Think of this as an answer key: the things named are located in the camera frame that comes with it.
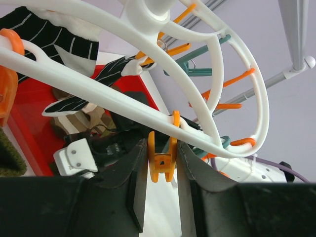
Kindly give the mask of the teal clothes peg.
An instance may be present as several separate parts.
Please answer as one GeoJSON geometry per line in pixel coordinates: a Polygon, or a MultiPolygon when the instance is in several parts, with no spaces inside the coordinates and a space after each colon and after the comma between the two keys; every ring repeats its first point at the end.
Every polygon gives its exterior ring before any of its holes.
{"type": "Polygon", "coordinates": [[[182,56],[176,60],[176,63],[183,69],[183,71],[190,77],[207,77],[212,76],[211,68],[197,68],[194,58],[201,56],[208,52],[208,46],[202,46],[198,49],[193,50],[187,55],[182,56]]]}

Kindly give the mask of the orange clothes peg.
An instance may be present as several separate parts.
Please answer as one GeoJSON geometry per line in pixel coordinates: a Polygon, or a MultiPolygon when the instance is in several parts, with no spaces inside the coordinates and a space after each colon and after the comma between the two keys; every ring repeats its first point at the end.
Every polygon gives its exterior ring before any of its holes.
{"type": "Polygon", "coordinates": [[[151,181],[158,182],[159,174],[165,175],[166,182],[171,182],[177,160],[177,143],[174,137],[169,139],[169,148],[166,153],[155,153],[155,132],[151,131],[148,136],[148,159],[151,181]]]}

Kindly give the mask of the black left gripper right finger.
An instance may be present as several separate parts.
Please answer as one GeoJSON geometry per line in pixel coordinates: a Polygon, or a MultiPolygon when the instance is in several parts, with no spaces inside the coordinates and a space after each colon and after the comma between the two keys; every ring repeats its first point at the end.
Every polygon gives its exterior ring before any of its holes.
{"type": "Polygon", "coordinates": [[[238,183],[177,145],[184,237],[313,237],[314,183],[238,183]]]}

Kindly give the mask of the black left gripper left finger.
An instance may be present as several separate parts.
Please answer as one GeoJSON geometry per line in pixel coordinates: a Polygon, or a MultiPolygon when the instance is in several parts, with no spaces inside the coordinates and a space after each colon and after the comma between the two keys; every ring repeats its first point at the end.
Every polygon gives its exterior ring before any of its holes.
{"type": "Polygon", "coordinates": [[[3,237],[137,237],[144,229],[147,140],[96,176],[0,180],[3,237]]]}

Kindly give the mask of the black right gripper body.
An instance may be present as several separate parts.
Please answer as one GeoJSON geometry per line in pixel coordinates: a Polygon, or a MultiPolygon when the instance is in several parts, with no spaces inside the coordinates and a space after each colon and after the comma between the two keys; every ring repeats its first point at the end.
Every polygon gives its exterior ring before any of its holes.
{"type": "Polygon", "coordinates": [[[136,144],[147,139],[153,129],[114,112],[105,114],[103,123],[97,122],[86,131],[64,137],[65,144],[85,138],[98,170],[105,169],[128,154],[136,144]]]}

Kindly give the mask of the olive green striped sock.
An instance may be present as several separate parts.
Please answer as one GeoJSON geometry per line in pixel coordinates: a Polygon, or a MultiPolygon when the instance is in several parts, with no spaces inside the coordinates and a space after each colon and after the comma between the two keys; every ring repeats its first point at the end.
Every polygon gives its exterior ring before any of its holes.
{"type": "Polygon", "coordinates": [[[0,129],[0,176],[19,177],[26,173],[27,166],[3,129],[0,129]]]}

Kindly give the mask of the orange peg at left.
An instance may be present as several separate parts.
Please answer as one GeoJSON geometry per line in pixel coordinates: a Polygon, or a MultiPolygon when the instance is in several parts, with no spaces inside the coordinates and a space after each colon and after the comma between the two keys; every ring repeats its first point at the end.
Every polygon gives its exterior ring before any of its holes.
{"type": "MultiPolygon", "coordinates": [[[[7,38],[15,53],[25,54],[24,45],[19,35],[11,29],[1,29],[0,35],[7,38]]],[[[0,126],[7,124],[12,106],[14,104],[18,87],[18,75],[15,71],[0,67],[0,126]]]]}

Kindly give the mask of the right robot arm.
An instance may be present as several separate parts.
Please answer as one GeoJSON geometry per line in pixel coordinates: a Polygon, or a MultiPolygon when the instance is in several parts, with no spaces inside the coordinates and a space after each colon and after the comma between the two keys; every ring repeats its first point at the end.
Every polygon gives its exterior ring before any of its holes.
{"type": "MultiPolygon", "coordinates": [[[[164,174],[167,182],[174,179],[176,169],[177,139],[153,131],[142,125],[120,131],[114,135],[100,137],[90,131],[76,134],[75,141],[54,154],[58,171],[62,176],[81,175],[93,177],[109,165],[122,159],[143,139],[148,139],[149,170],[152,182],[158,182],[159,174],[164,174]]],[[[276,168],[285,166],[253,156],[226,159],[202,151],[196,147],[192,151],[214,170],[237,182],[285,182],[285,174],[276,168]]]]}

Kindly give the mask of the black white striped sock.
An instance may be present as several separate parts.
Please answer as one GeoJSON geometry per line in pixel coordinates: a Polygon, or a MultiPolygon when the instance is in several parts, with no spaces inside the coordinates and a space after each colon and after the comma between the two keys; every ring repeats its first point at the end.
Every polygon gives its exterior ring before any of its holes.
{"type": "MultiPolygon", "coordinates": [[[[25,6],[1,17],[0,29],[3,28],[14,30],[21,39],[37,45],[53,61],[89,78],[94,74],[102,28],[60,12],[25,6]]],[[[136,55],[121,57],[107,63],[95,80],[110,87],[122,76],[136,76],[156,66],[140,63],[136,55]]],[[[43,115],[72,115],[80,110],[87,113],[96,107],[70,95],[48,105],[43,115]]]]}

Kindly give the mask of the red plastic tray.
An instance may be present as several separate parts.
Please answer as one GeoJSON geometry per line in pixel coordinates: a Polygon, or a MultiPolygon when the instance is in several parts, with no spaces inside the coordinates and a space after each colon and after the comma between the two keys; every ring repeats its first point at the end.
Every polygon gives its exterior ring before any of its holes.
{"type": "MultiPolygon", "coordinates": [[[[120,92],[144,92],[149,106],[159,110],[158,100],[155,98],[158,95],[157,87],[149,72],[122,77],[114,83],[114,88],[120,92]]],[[[50,118],[41,115],[54,99],[50,85],[35,79],[26,79],[18,85],[7,123],[36,176],[53,175],[49,164],[53,162],[54,152],[64,144],[53,132],[50,118]]]]}

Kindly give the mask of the brown beige striped sock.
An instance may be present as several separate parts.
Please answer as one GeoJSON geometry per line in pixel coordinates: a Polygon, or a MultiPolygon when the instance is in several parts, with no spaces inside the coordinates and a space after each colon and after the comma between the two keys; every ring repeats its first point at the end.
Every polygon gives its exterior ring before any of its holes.
{"type": "Polygon", "coordinates": [[[50,125],[59,138],[85,132],[92,128],[95,128],[97,133],[106,136],[110,134],[106,128],[114,129],[116,127],[111,116],[105,113],[103,108],[91,104],[73,115],[51,118],[50,125]]]}

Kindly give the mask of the white metal drying rack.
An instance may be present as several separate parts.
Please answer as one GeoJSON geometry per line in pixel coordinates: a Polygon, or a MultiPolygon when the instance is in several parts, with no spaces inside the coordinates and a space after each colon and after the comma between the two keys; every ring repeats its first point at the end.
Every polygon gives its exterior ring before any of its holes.
{"type": "MultiPolygon", "coordinates": [[[[309,0],[308,7],[307,0],[281,0],[281,3],[278,0],[203,0],[203,2],[206,2],[207,6],[215,10],[215,13],[236,31],[255,57],[267,88],[272,87],[267,90],[270,115],[275,116],[277,113],[282,115],[285,113],[283,111],[291,111],[292,104],[295,105],[294,108],[299,107],[298,111],[301,111],[300,106],[308,108],[309,105],[305,106],[304,103],[315,100],[312,89],[316,88],[316,79],[313,78],[316,75],[316,66],[310,69],[305,65],[304,72],[295,72],[289,80],[284,77],[284,73],[289,74],[287,72],[293,71],[294,63],[298,63],[299,59],[303,60],[302,49],[305,50],[305,58],[311,55],[316,59],[316,46],[312,46],[312,39],[316,39],[316,1],[309,0]],[[298,4],[298,11],[289,9],[294,2],[298,4]],[[304,13],[304,21],[300,20],[300,23],[305,22],[306,27],[305,30],[303,26],[298,29],[303,30],[305,34],[305,46],[288,46],[287,35],[290,33],[290,23],[285,22],[289,20],[290,13],[296,15],[296,12],[301,10],[306,13],[304,13]]],[[[242,62],[227,44],[223,46],[223,58],[226,79],[243,72],[242,62]]],[[[185,99],[185,96],[175,82],[169,81],[172,80],[171,77],[166,76],[160,67],[150,74],[169,111],[180,108],[185,116],[191,119],[196,117],[187,102],[174,101],[177,97],[185,99]]],[[[219,110],[215,112],[215,117],[237,118],[238,115],[248,119],[255,116],[255,98],[249,97],[251,87],[251,82],[246,79],[225,88],[222,99],[230,99],[228,102],[246,95],[242,99],[243,107],[239,110],[219,110]]]]}

